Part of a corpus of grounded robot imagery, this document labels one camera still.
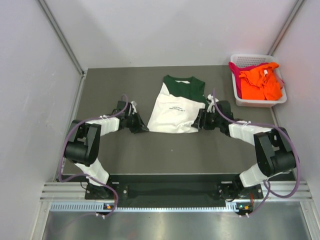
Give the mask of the white and green t-shirt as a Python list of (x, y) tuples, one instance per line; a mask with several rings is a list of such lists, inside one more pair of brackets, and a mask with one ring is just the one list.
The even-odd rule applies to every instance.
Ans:
[(205, 97), (206, 83), (196, 77), (163, 77), (160, 92), (148, 121), (150, 132), (193, 134), (199, 111), (209, 106)]

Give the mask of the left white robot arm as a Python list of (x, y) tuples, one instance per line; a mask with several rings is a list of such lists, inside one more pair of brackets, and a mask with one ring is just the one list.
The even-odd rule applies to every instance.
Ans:
[(133, 134), (149, 132), (136, 105), (135, 101), (119, 100), (111, 115), (72, 121), (63, 157), (85, 174), (87, 199), (110, 199), (114, 191), (110, 174), (98, 159), (101, 137), (123, 129)]

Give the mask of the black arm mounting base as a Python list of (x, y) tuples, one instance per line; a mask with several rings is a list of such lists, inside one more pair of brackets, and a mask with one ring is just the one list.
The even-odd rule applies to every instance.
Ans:
[(206, 196), (213, 200), (261, 200), (259, 184), (243, 188), (235, 186), (233, 173), (112, 174), (107, 185), (121, 200), (153, 196)]

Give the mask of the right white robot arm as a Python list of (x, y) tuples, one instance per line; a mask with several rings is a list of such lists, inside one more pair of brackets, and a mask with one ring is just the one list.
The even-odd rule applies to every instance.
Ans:
[(227, 137), (241, 140), (255, 148), (256, 164), (232, 180), (233, 192), (237, 197), (245, 198), (253, 186), (297, 167), (299, 158), (284, 128), (236, 119), (228, 101), (218, 101), (211, 95), (207, 101), (208, 107), (199, 110), (193, 127), (208, 131), (219, 129)]

